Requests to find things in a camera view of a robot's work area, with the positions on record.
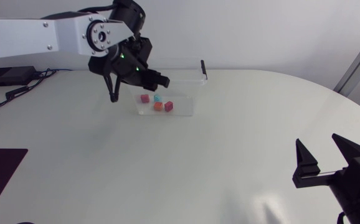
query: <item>orange cube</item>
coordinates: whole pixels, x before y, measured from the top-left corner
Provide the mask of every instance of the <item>orange cube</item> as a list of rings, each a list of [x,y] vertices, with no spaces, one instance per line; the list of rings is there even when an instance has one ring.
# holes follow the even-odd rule
[[[154,110],[161,111],[162,109],[163,109],[163,103],[162,102],[155,102]]]

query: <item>black cable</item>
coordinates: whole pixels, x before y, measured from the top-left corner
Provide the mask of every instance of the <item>black cable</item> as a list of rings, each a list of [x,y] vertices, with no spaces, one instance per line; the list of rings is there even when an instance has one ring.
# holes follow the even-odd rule
[[[51,70],[51,69],[48,68],[46,71],[40,72],[40,73],[44,73],[44,75],[43,75],[34,85],[30,86],[28,90],[26,90],[26,91],[24,91],[24,92],[22,92],[22,93],[20,93],[20,94],[18,94],[18,95],[16,95],[16,96],[14,96],[12,99],[10,99],[10,100],[5,100],[5,101],[1,102],[1,103],[0,103],[0,107],[1,107],[1,106],[4,106],[6,103],[12,101],[13,99],[16,99],[16,98],[18,98],[18,97],[20,97],[20,96],[28,93],[29,91],[33,90],[36,86],[38,86],[40,83],[42,83],[43,80],[45,80],[46,78],[51,77],[52,75],[54,75],[55,73],[57,73],[57,71],[59,71],[59,70]]]
[[[341,212],[338,216],[338,221],[336,222],[336,224],[343,224],[343,217],[344,217],[344,212]]]
[[[100,11],[109,11],[116,8],[115,4],[112,4],[110,6],[98,6],[98,7],[88,7],[85,9],[81,9],[78,12],[100,12]]]

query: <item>pink cube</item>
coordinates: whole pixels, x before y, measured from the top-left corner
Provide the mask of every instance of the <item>pink cube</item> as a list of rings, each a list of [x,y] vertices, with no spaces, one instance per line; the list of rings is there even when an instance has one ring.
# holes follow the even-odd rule
[[[168,101],[167,103],[165,103],[165,111],[169,112],[173,110],[173,102],[172,101]]]
[[[149,95],[148,94],[141,95],[141,102],[149,103]]]

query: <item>transparent bin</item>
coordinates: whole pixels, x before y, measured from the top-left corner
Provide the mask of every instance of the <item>transparent bin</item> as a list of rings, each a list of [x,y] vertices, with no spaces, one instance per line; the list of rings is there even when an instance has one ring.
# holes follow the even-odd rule
[[[197,58],[171,58],[149,60],[149,68],[157,70],[170,79],[168,88],[158,85],[153,92],[142,87],[128,85],[140,115],[192,116],[195,111],[198,92],[207,83],[201,61]],[[154,110],[154,95],[162,98],[163,104],[173,102],[173,109],[166,112]],[[149,95],[149,103],[141,102],[141,95]]]

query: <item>white tabletop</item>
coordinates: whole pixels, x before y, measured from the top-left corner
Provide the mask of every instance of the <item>white tabletop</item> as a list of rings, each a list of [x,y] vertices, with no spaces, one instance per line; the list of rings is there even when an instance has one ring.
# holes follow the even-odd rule
[[[322,172],[360,144],[360,106],[273,72],[211,70],[193,117],[140,116],[123,85],[59,72],[0,108],[0,147],[29,149],[0,223],[335,223],[328,187],[296,189],[295,140]],[[0,88],[0,101],[7,88]]]

